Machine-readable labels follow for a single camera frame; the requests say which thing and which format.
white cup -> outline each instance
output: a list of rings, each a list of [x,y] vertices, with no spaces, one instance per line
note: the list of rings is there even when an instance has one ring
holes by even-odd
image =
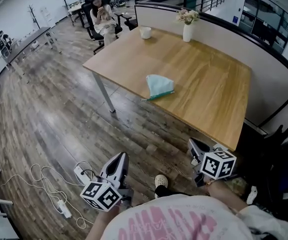
[[[140,31],[140,37],[142,39],[149,39],[152,35],[152,29],[147,26],[139,27],[139,31]]]

black and white cube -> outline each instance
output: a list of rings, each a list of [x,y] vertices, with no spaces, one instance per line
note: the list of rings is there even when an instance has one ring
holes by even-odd
[[[228,151],[216,151],[204,154],[201,172],[217,180],[232,174],[236,157]]]
[[[91,181],[80,196],[93,208],[108,212],[122,198],[110,183]]]

long black hair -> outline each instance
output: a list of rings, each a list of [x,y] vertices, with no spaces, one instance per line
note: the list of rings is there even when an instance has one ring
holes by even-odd
[[[95,0],[90,0],[90,3],[92,5],[93,14],[95,17],[97,17],[98,7],[93,4],[93,1]],[[101,0],[101,1],[102,1],[102,7],[107,4],[105,0]]]

gray partition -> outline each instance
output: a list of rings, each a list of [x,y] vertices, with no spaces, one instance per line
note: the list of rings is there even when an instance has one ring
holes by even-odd
[[[138,25],[182,35],[176,10],[154,5],[136,5]],[[246,118],[258,126],[288,100],[288,69],[268,52],[248,39],[221,26],[200,19],[193,39],[232,56],[252,69]],[[288,125],[288,105],[262,129],[270,133]]]

seated woman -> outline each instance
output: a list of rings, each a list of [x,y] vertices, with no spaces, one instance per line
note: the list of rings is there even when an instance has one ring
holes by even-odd
[[[116,40],[116,22],[112,19],[113,12],[109,4],[104,0],[92,0],[90,16],[92,18],[95,31],[104,37],[105,46]]]

